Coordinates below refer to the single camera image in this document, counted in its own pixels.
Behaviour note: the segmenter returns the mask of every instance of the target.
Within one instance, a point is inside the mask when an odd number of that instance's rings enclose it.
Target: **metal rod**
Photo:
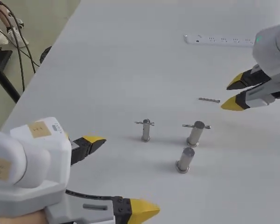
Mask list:
[[[194,127],[194,125],[182,125],[182,126],[183,126],[183,127]],[[205,128],[205,129],[211,129],[211,126],[206,125],[204,128]]]
[[[148,142],[150,140],[149,130],[150,130],[150,121],[146,119],[143,121],[143,135],[141,138],[143,142]]]
[[[188,35],[184,35],[184,36],[183,36],[183,40],[184,40],[186,43],[189,43],[189,42],[188,42]]]
[[[191,147],[196,147],[199,144],[199,139],[202,131],[205,128],[205,124],[202,121],[196,121],[191,131],[190,136],[187,138],[187,144]]]
[[[194,155],[194,149],[191,147],[184,148],[180,160],[175,163],[176,170],[181,174],[187,173],[190,169],[190,163]]]
[[[215,102],[215,103],[220,103],[220,100],[217,99],[207,99],[207,98],[198,98],[199,100],[204,100],[204,101],[210,101],[210,102]]]
[[[13,99],[15,103],[19,101],[20,99],[19,93],[11,84],[11,82],[8,80],[8,78],[5,76],[1,68],[0,68],[0,85],[5,89],[5,91],[11,97],[11,99]]]

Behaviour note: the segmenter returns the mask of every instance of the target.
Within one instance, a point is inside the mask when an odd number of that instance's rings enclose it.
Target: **cylindrical peg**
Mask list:
[[[184,148],[180,160],[175,163],[176,170],[181,174],[187,173],[194,155],[194,149],[191,147]]]
[[[202,121],[196,121],[194,125],[182,125],[183,127],[192,127],[190,136],[187,138],[187,144],[191,147],[196,147],[199,144],[200,136],[204,129],[211,129],[206,126]]]
[[[154,122],[150,122],[149,119],[145,119],[143,120],[143,122],[135,122],[135,123],[143,125],[143,133],[142,133],[141,140],[143,142],[148,142],[150,140],[150,136],[149,136],[150,126],[154,126]]]

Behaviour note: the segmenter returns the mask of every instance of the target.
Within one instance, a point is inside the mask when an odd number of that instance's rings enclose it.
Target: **electrical outlet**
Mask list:
[[[225,37],[221,37],[221,43],[227,43],[227,39]]]
[[[253,47],[252,38],[230,37],[227,35],[184,35],[184,40],[188,44],[197,45],[217,45],[230,47]]]
[[[246,44],[254,44],[254,40],[253,39],[245,39],[245,43]]]
[[[210,41],[211,43],[214,43],[214,42],[216,42],[216,39],[215,39],[214,37],[209,37],[209,41]]]
[[[238,43],[240,42],[238,38],[233,38],[232,40],[233,40],[233,42],[236,43],[236,44],[238,44]]]

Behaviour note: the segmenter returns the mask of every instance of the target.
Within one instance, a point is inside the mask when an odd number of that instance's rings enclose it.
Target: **floor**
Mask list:
[[[29,41],[33,59],[39,64],[41,53],[54,44],[67,20],[73,14],[80,0],[3,0],[17,18],[23,20],[23,35]],[[16,48],[11,44],[3,49],[13,50],[12,57],[4,72],[19,93],[22,93],[21,72]],[[30,60],[22,55],[26,85],[33,77]],[[15,103],[0,85],[0,128],[11,113]]]

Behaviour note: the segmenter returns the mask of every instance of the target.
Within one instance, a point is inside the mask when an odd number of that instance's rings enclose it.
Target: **metal cylinder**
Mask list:
[[[194,155],[194,149],[192,149],[191,147],[184,148],[180,160],[176,161],[175,163],[176,170],[182,174],[187,173]]]
[[[190,136],[187,138],[187,144],[191,147],[196,147],[199,144],[199,139],[202,131],[205,128],[205,124],[202,121],[196,121],[191,131]]]
[[[143,134],[141,138],[143,142],[148,142],[150,140],[149,129],[150,129],[150,120],[146,119],[143,121]]]

